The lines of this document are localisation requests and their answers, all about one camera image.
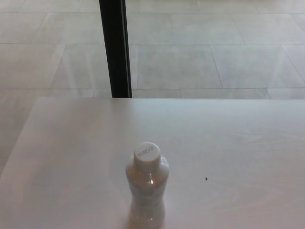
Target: black window frame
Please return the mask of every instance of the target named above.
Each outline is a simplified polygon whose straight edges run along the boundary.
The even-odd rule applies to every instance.
[[[113,98],[132,98],[125,0],[100,0]]]

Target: white table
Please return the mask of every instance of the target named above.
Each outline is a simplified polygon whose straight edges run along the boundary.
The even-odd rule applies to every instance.
[[[0,179],[0,228],[128,228],[142,141],[170,164],[164,229],[305,228],[304,101],[92,98],[36,102]]]

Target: grout line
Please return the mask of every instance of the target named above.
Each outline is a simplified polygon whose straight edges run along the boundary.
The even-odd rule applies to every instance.
[[[240,30],[239,30],[239,28],[238,28],[238,25],[237,25],[237,23],[236,23],[236,20],[235,20],[234,16],[231,14],[230,17],[231,17],[232,21],[234,22],[234,25],[235,25],[235,27],[237,28],[237,31],[238,31],[240,37],[241,37],[241,38],[243,39],[243,41],[244,41],[244,37],[242,36],[242,33],[240,32]]]
[[[265,89],[268,92],[268,89],[300,89],[305,90],[305,87],[260,87],[260,88],[141,88],[135,89],[138,91],[145,91],[145,90],[180,90],[180,94],[182,97],[182,90],[194,90],[194,91],[209,91],[209,90],[262,90]],[[93,90],[93,94],[98,90],[107,90],[111,91],[109,88],[0,88],[1,91],[78,91],[78,90]]]
[[[83,5],[84,2],[85,2],[85,0],[82,0],[80,9],[78,10],[78,13],[82,13],[82,12],[81,12],[81,7],[82,7],[82,5]]]
[[[196,6],[197,6],[198,13],[201,13],[200,8],[199,8],[199,0],[196,0]]]
[[[20,5],[20,8],[22,9],[24,3],[26,2],[27,0],[24,0],[23,3]]]
[[[70,14],[70,13],[74,13],[74,14],[100,14],[100,11],[92,11],[92,12],[78,12],[78,11],[0,11],[0,14],[2,13],[58,13],[58,14]],[[137,15],[137,14],[155,14],[155,15],[165,15],[165,14],[181,14],[181,15],[190,15],[190,14],[196,14],[196,15],[298,15],[298,14],[305,14],[304,13],[201,13],[201,12],[187,12],[187,13],[173,13],[173,12],[168,12],[168,13],[160,13],[160,12],[153,12],[153,13],[135,13],[135,12],[127,12],[127,16],[128,15]]]
[[[291,17],[292,20],[294,20],[294,22],[300,27],[300,29],[301,29],[303,32],[305,32],[305,30],[303,30],[303,28],[302,28],[302,27],[300,26],[300,24],[295,20],[295,18],[291,16],[291,14],[290,14],[290,17]]]
[[[209,45],[209,46],[210,46],[210,51],[211,51],[211,54],[212,54],[212,57],[213,57],[213,60],[214,60],[215,68],[216,68],[216,71],[217,71],[217,74],[218,74],[218,78],[219,78],[221,87],[224,88],[223,82],[221,81],[220,74],[219,74],[219,71],[218,71],[218,68],[217,68],[217,64],[216,64],[216,61],[215,61],[215,58],[214,58],[214,53],[213,53],[212,47],[211,47],[211,45]]]
[[[64,45],[100,45],[100,46],[105,46],[105,44],[92,44],[92,43],[1,43],[0,45],[59,45],[59,44],[64,44]],[[134,46],[208,46],[208,45],[305,45],[304,43],[206,43],[206,44],[129,44],[134,45]]]
[[[292,62],[292,60],[290,59],[290,57],[288,56],[288,54],[286,53],[285,49],[283,48],[282,45],[281,46],[281,49],[284,51],[284,53],[286,54],[286,56],[288,57],[290,63],[293,65],[293,67],[295,68],[295,70],[297,71],[297,73],[299,74],[299,76],[301,77],[301,79],[303,80],[303,82],[305,83],[305,80],[302,78],[302,75],[300,74],[300,72],[298,71],[297,67],[295,66],[295,64]]]
[[[141,0],[139,0],[139,13],[141,13]]]
[[[139,88],[139,49],[140,49],[140,47],[137,45],[137,52],[138,52],[138,76],[137,76],[137,88],[136,89],[138,89]]]
[[[67,45],[65,44],[64,46],[65,46],[65,48],[63,49],[63,52],[62,52],[62,55],[61,55],[61,60],[59,61],[58,65],[57,65],[57,68],[56,68],[56,71],[55,71],[55,74],[54,74],[54,77],[53,77],[52,83],[51,83],[51,85],[50,85],[50,89],[52,89],[53,83],[54,83],[55,78],[56,78],[56,75],[57,75],[57,71],[58,71],[58,69],[59,69],[59,66],[61,65],[61,62],[62,62],[63,56],[64,56],[65,51],[66,51],[66,49],[67,49]]]
[[[174,33],[173,33],[173,17],[172,17],[171,14],[169,15],[169,19],[170,19],[170,23],[171,23],[171,33],[172,33],[173,39],[174,39]]]
[[[44,19],[42,20],[40,26],[38,27],[37,31],[35,32],[35,35],[33,36],[34,37],[33,40],[36,40],[37,33],[39,32],[40,28],[42,27],[42,25],[46,21],[46,18],[47,18],[48,15],[49,15],[49,13],[46,13],[46,15],[44,16]]]
[[[268,93],[269,99],[272,99],[272,98],[271,98],[271,95],[270,95],[270,93],[269,93],[269,91],[268,91],[268,88],[266,88],[266,91],[267,91],[267,93]]]
[[[256,9],[257,14],[262,14],[262,13],[258,10],[255,1],[254,1],[254,0],[250,0],[250,2],[252,3],[252,5],[254,6],[254,8]]]

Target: bottle cap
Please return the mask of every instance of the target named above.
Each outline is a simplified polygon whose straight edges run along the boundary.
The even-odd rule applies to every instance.
[[[133,162],[141,171],[152,171],[159,167],[161,152],[159,147],[151,142],[137,146],[133,154]]]

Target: tile floor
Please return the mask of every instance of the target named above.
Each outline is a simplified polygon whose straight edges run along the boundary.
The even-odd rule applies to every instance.
[[[126,0],[134,97],[305,99],[305,0]],[[0,173],[37,96],[110,97],[98,0],[0,1]]]

